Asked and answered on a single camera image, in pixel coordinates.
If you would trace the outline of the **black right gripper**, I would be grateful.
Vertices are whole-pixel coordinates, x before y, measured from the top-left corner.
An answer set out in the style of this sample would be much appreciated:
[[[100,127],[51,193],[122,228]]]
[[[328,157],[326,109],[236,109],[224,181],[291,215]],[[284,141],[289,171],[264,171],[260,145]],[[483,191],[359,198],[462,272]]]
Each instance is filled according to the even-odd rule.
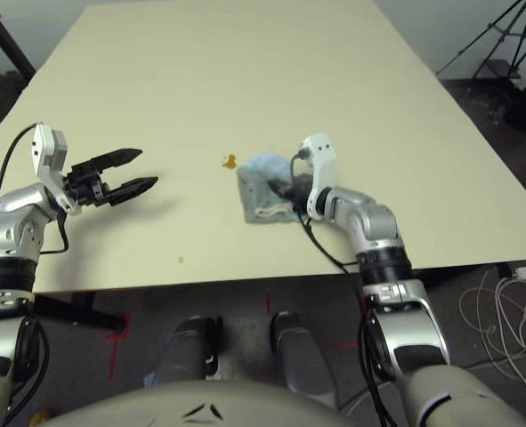
[[[268,186],[278,197],[290,197],[295,210],[300,214],[307,213],[307,203],[312,192],[312,176],[308,173],[296,175],[292,184],[280,179],[267,181]]]

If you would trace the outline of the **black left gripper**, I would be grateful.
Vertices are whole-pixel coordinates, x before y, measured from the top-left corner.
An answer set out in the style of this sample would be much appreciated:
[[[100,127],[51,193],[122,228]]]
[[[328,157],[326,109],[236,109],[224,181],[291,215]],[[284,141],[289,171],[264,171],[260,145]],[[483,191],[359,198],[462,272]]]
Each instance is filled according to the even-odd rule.
[[[142,154],[141,149],[117,149],[77,165],[64,178],[65,192],[79,205],[115,206],[136,198],[151,189],[158,177],[137,178],[121,184],[109,192],[101,180],[101,173],[112,167],[126,165]]]

